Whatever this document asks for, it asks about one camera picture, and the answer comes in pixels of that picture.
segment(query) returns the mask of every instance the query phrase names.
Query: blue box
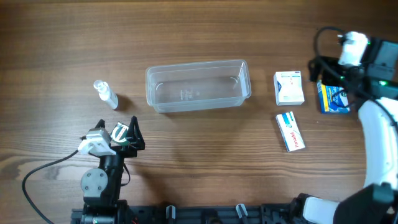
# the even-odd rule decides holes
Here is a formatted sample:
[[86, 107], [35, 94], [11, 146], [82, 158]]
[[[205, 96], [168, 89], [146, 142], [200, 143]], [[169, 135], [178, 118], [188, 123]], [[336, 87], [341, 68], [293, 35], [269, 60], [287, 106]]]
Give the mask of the blue box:
[[319, 80], [317, 83], [318, 87], [318, 95], [321, 104], [321, 112], [324, 114], [346, 114], [349, 113], [349, 108], [344, 108], [341, 106], [348, 105], [347, 94], [345, 92], [341, 92], [339, 95], [335, 97], [332, 96], [335, 93], [338, 93], [341, 90], [344, 90], [343, 87], [338, 86], [326, 86], [322, 84], [322, 81]]

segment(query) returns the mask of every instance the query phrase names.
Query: white bottle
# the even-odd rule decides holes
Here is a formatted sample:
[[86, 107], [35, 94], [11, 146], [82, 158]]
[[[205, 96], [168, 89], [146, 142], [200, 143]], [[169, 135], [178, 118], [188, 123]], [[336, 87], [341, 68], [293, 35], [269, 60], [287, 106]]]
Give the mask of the white bottle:
[[118, 96], [116, 96], [106, 82], [97, 80], [94, 82], [94, 88], [98, 91], [101, 100], [105, 101], [112, 110], [115, 110], [118, 107]]

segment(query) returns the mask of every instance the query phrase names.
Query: wood grain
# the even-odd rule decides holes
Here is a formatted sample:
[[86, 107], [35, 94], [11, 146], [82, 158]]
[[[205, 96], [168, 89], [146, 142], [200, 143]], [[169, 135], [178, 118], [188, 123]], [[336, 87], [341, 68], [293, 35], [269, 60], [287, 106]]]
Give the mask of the wood grain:
[[[146, 140], [126, 161], [132, 181], [121, 198], [130, 205], [258, 205], [300, 192], [343, 200], [362, 187], [358, 116], [320, 114], [309, 82], [303, 105], [278, 107], [272, 76], [301, 70], [308, 79], [322, 26], [397, 40], [396, 1], [30, 2], [0, 5], [0, 223], [43, 223], [21, 180], [73, 152], [101, 118], [109, 129], [136, 115]], [[322, 51], [338, 55], [335, 34], [325, 35]], [[234, 58], [251, 76], [242, 106], [158, 114], [147, 105], [147, 67]], [[122, 110], [99, 99], [96, 79], [111, 85]], [[295, 113], [306, 149], [286, 153], [274, 119], [284, 111]], [[83, 206], [81, 176], [97, 165], [78, 154], [34, 174], [28, 192], [51, 220], [69, 223]]]

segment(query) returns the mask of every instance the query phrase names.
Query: white box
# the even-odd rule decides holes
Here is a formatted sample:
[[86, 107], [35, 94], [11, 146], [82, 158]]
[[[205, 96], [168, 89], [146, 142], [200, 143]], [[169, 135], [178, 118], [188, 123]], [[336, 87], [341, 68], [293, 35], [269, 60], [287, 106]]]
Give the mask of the white box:
[[276, 105], [300, 105], [304, 102], [300, 71], [275, 73], [274, 85]]
[[278, 122], [288, 152], [305, 148], [293, 112], [278, 114], [276, 121]]

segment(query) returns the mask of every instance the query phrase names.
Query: plastic bin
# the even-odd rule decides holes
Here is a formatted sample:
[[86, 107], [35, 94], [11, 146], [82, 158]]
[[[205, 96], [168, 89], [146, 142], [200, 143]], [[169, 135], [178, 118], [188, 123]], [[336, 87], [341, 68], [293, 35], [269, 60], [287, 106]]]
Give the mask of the plastic bin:
[[158, 113], [240, 106], [251, 95], [244, 60], [149, 67], [147, 102]]

